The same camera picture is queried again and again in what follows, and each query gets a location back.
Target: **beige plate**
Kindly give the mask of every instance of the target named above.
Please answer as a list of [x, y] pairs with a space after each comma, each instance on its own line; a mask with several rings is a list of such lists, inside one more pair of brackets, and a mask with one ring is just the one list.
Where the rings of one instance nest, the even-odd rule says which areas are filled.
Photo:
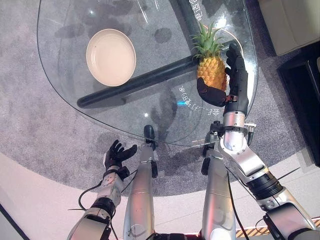
[[115, 87], [127, 82], [136, 67], [136, 52], [130, 39], [115, 29], [97, 32], [86, 48], [86, 64], [100, 83]]

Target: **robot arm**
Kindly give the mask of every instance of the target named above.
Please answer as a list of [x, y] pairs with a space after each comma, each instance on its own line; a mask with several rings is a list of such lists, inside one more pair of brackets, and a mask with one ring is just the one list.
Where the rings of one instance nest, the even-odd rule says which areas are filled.
[[121, 201], [121, 191], [124, 189], [124, 178], [129, 176], [127, 167], [122, 167], [122, 161], [132, 157], [137, 152], [137, 145], [124, 150], [116, 140], [110, 150], [104, 155], [103, 163], [106, 172], [103, 175], [101, 189], [92, 206], [85, 211], [81, 219], [71, 230], [68, 240], [108, 240], [111, 233], [111, 220], [116, 207]]
[[[220, 137], [220, 152], [230, 160], [242, 183], [252, 192], [261, 209], [266, 211], [263, 219], [276, 240], [291, 240], [304, 231], [315, 230], [307, 212], [248, 147], [245, 138], [248, 133], [245, 125], [249, 104], [248, 73], [236, 45], [231, 44], [226, 55], [230, 66], [225, 69], [230, 76], [230, 93], [225, 98], [223, 125], [220, 122], [211, 125], [211, 133]], [[214, 100], [216, 95], [211, 93], [218, 89], [213, 91], [201, 83], [198, 79], [197, 89], [202, 99], [210, 104], [217, 102]]]
[[[242, 112], [227, 112], [223, 126], [228, 129], [236, 123], [244, 128], [244, 118]], [[263, 219], [275, 239], [287, 240], [302, 230], [316, 229], [308, 213], [248, 147], [244, 133], [225, 130], [219, 150], [231, 161], [236, 174], [252, 192], [260, 208], [266, 211]]]

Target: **pineapple crown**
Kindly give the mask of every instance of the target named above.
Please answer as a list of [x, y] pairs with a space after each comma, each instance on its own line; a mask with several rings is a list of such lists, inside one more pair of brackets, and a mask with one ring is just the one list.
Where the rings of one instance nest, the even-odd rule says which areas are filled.
[[215, 39], [215, 34], [219, 30], [220, 28], [217, 28], [213, 31], [213, 23], [211, 23], [208, 31], [206, 31], [204, 25], [200, 22], [200, 34], [192, 38], [196, 40], [194, 48], [198, 51], [198, 53], [194, 55], [195, 58], [203, 59], [219, 56], [223, 47], [222, 44], [217, 42], [221, 37]]

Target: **floor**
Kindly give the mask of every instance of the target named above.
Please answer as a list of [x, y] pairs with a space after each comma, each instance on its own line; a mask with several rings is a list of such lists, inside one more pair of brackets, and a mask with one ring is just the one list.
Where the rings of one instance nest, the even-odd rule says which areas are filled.
[[[308, 157], [276, 72], [298, 52], [277, 57], [258, 2], [246, 3], [259, 66], [257, 94], [247, 118], [258, 125], [251, 147], [277, 177], [295, 166], [302, 167], [283, 178], [283, 183], [312, 217], [319, 216], [320, 196], [308, 190], [308, 186], [319, 185], [319, 169]], [[138, 144], [138, 153], [127, 162], [133, 171], [143, 142], [84, 118], [52, 89], [37, 51], [38, 7], [38, 0], [0, 2], [0, 202], [30, 239], [65, 239], [81, 216], [81, 212], [67, 209], [77, 207], [82, 189], [99, 182], [101, 159], [108, 146], [115, 139], [127, 146]], [[201, 149], [161, 143], [155, 158], [159, 166], [159, 177], [153, 182], [156, 230], [199, 231], [207, 182], [200, 173]], [[237, 182], [231, 185], [240, 219], [244, 226], [253, 226], [262, 212], [253, 202], [250, 210], [241, 207], [253, 200]], [[84, 202], [89, 205], [94, 198], [95, 193], [88, 193]], [[161, 208], [164, 201], [167, 206]], [[187, 206], [189, 201], [197, 204]], [[121, 205], [125, 204], [124, 196]], [[115, 218], [119, 237], [124, 209], [119, 207]]]

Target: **chinese characters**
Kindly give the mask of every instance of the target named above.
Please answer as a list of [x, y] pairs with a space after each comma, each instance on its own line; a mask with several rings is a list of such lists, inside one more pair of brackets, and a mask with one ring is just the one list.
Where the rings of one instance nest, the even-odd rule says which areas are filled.
[[[205, 109], [204, 107], [199, 106], [192, 102], [192, 100], [188, 97], [183, 85], [179, 87], [179, 91], [181, 92], [181, 98], [184, 101], [184, 104], [188, 108], [190, 108], [192, 111], [201, 112], [203, 109]], [[211, 115], [217, 116], [220, 114], [219, 109], [206, 108], [206, 112], [208, 116], [211, 116]]]
[[189, 0], [189, 3], [191, 4], [192, 10], [194, 12], [195, 18], [200, 21], [202, 18], [202, 11], [200, 9], [200, 5], [198, 0]]

